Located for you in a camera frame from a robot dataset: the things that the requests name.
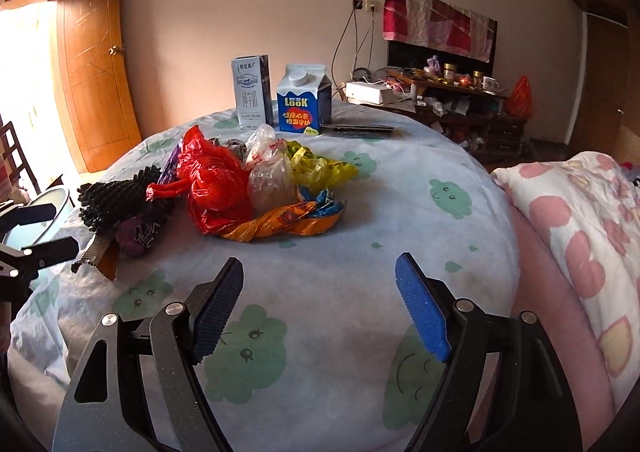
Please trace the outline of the white red-print paper wrapper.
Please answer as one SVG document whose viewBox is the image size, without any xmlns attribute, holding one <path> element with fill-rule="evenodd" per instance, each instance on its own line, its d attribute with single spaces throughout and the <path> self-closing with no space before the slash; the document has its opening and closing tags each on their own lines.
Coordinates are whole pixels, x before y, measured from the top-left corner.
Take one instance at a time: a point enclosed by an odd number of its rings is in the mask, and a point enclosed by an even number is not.
<svg viewBox="0 0 640 452">
<path fill-rule="evenodd" d="M 119 265 L 120 246 L 113 232 L 95 235 L 88 249 L 70 265 L 70 270 L 77 273 L 82 266 L 96 268 L 108 281 L 114 281 Z"/>
</svg>

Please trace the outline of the black foam net sleeve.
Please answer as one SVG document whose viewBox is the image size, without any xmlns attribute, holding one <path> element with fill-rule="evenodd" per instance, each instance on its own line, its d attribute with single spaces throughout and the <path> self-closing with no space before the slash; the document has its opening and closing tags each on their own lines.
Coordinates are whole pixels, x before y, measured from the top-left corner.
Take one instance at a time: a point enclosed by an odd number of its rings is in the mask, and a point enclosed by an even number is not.
<svg viewBox="0 0 640 452">
<path fill-rule="evenodd" d="M 78 188 L 79 218 L 94 233 L 113 230 L 142 212 L 146 188 L 159 178 L 160 169 L 152 165 L 129 179 L 84 183 Z"/>
</svg>

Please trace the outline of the red plastic bag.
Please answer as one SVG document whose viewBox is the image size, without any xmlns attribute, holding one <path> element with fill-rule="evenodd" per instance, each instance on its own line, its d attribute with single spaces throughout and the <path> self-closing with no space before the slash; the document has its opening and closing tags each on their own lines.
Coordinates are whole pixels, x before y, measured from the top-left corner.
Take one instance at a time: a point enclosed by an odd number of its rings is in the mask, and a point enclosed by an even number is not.
<svg viewBox="0 0 640 452">
<path fill-rule="evenodd" d="M 184 195 L 193 224 L 203 235 L 220 235 L 253 219 L 248 194 L 250 172 L 229 148 L 207 139 L 198 125 L 182 137 L 176 177 L 171 183 L 149 185 L 146 199 L 168 200 Z"/>
</svg>

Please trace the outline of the orange blue snack wrapper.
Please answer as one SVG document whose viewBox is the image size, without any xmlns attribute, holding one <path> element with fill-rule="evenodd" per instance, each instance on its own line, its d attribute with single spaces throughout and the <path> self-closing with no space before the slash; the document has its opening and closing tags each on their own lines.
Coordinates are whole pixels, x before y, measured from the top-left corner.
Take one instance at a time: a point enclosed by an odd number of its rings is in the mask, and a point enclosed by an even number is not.
<svg viewBox="0 0 640 452">
<path fill-rule="evenodd" d="M 329 189 L 314 198 L 306 193 L 303 202 L 270 209 L 250 221 L 220 231 L 218 237 L 249 243 L 275 235 L 322 235 L 341 219 L 345 207 L 346 203 L 338 201 Z"/>
</svg>

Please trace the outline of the clear red-print plastic bag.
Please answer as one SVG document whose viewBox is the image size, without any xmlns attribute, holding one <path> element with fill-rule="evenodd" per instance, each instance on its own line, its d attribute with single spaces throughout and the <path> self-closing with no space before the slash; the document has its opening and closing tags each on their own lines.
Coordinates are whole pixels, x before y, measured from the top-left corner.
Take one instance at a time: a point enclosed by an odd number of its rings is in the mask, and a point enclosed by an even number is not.
<svg viewBox="0 0 640 452">
<path fill-rule="evenodd" d="M 260 125 L 246 144 L 243 166 L 248 175 L 248 195 L 254 210 L 262 215 L 298 201 L 288 146 L 268 124 Z"/>
</svg>

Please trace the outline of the yellow snack wrapper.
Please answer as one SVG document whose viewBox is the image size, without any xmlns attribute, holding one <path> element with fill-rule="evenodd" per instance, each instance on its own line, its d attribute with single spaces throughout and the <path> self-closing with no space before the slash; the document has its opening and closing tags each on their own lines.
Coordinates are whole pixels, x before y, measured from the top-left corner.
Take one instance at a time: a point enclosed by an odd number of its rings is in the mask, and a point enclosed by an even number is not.
<svg viewBox="0 0 640 452">
<path fill-rule="evenodd" d="M 318 194 L 324 189 L 341 187 L 355 178 L 359 172 L 356 165 L 321 157 L 295 140 L 286 142 L 286 151 L 295 185 L 306 188 L 312 194 Z"/>
</svg>

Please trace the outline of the purple wrapper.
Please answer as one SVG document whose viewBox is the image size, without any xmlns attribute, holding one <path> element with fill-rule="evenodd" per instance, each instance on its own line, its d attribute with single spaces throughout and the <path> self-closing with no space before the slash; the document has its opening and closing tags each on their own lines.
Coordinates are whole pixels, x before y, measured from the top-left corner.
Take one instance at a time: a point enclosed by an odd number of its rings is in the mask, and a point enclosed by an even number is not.
<svg viewBox="0 0 640 452">
<path fill-rule="evenodd" d="M 115 232 L 120 250 L 132 258 L 140 258 L 151 250 L 177 204 L 175 198 L 158 195 L 153 200 L 148 200 L 146 195 L 143 198 L 142 211 L 122 221 Z"/>
</svg>

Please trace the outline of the mint cartoon trash bin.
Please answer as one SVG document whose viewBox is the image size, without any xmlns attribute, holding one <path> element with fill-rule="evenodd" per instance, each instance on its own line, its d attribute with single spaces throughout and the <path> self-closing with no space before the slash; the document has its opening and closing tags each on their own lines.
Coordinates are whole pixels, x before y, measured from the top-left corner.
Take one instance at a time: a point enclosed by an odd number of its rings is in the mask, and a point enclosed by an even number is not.
<svg viewBox="0 0 640 452">
<path fill-rule="evenodd" d="M 27 246 L 53 239 L 64 219 L 73 210 L 70 191 L 65 186 L 55 186 L 40 193 L 27 204 L 27 220 L 19 221 L 2 237 L 2 243 L 21 250 Z"/>
</svg>

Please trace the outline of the black flat remote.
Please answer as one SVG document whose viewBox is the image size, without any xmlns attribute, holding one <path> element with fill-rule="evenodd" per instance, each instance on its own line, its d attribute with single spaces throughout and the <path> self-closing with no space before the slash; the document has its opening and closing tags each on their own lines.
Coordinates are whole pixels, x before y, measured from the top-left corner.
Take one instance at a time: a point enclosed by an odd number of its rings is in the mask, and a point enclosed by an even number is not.
<svg viewBox="0 0 640 452">
<path fill-rule="evenodd" d="M 352 138 L 390 138 L 396 134 L 393 126 L 386 125 L 354 125 L 354 124 L 324 124 L 321 133 L 331 136 Z"/>
</svg>

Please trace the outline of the cluttered dark wooden desk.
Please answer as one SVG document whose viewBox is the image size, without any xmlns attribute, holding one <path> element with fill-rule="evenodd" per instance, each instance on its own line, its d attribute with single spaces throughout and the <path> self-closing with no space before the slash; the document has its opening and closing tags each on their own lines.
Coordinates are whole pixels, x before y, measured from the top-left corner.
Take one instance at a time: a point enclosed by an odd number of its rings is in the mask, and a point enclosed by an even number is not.
<svg viewBox="0 0 640 452">
<path fill-rule="evenodd" d="M 390 41 L 384 72 L 416 89 L 416 120 L 460 145 L 482 163 L 497 163 L 522 151 L 526 121 L 506 112 L 504 90 L 485 90 L 496 52 L 486 61 L 423 46 Z"/>
</svg>

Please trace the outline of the brown wooden door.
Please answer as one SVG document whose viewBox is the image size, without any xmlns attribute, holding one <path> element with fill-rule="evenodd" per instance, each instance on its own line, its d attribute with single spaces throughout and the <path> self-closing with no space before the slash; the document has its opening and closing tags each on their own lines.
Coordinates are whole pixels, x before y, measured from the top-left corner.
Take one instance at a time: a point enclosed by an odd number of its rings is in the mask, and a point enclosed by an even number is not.
<svg viewBox="0 0 640 452">
<path fill-rule="evenodd" d="M 58 62 L 70 132 L 100 172 L 141 141 L 127 79 L 122 0 L 58 0 Z"/>
</svg>

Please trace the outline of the red bag beside desk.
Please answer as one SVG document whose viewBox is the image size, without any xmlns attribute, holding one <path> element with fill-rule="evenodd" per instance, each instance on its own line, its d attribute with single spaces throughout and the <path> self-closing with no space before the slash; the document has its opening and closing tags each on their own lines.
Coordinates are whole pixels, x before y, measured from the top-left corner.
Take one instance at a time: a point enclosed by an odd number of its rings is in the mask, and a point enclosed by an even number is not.
<svg viewBox="0 0 640 452">
<path fill-rule="evenodd" d="M 504 103 L 506 113 L 515 119 L 528 120 L 533 114 L 533 97 L 529 80 L 522 75 L 516 83 L 513 92 Z"/>
</svg>

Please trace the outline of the white tall milk carton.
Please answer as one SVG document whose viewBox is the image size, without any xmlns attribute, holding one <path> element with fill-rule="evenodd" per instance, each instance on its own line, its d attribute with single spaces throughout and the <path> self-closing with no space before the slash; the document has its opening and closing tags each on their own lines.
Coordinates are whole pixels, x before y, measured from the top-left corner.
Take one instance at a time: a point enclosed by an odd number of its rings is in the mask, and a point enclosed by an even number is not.
<svg viewBox="0 0 640 452">
<path fill-rule="evenodd" d="M 273 124 L 267 55 L 243 56 L 231 61 L 236 115 L 242 127 Z"/>
</svg>

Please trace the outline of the blue gable-top milk carton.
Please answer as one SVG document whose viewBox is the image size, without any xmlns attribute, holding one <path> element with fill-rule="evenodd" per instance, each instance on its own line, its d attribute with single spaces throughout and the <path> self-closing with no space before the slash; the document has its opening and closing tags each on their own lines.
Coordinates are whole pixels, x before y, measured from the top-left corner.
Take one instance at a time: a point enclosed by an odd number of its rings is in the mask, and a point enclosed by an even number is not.
<svg viewBox="0 0 640 452">
<path fill-rule="evenodd" d="M 332 83 L 323 64 L 288 64 L 277 86 L 279 128 L 318 135 L 332 117 Z"/>
</svg>

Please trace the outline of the wall power outlet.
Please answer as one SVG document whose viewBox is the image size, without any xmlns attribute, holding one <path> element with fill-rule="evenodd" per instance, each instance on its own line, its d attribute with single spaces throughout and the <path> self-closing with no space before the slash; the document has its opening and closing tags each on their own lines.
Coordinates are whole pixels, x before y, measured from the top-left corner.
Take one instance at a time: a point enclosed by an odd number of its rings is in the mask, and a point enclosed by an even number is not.
<svg viewBox="0 0 640 452">
<path fill-rule="evenodd" d="M 380 4 L 377 1 L 372 0 L 353 0 L 352 1 L 352 9 L 353 10 L 363 10 L 364 12 L 370 12 L 371 14 L 375 14 L 380 8 Z"/>
</svg>

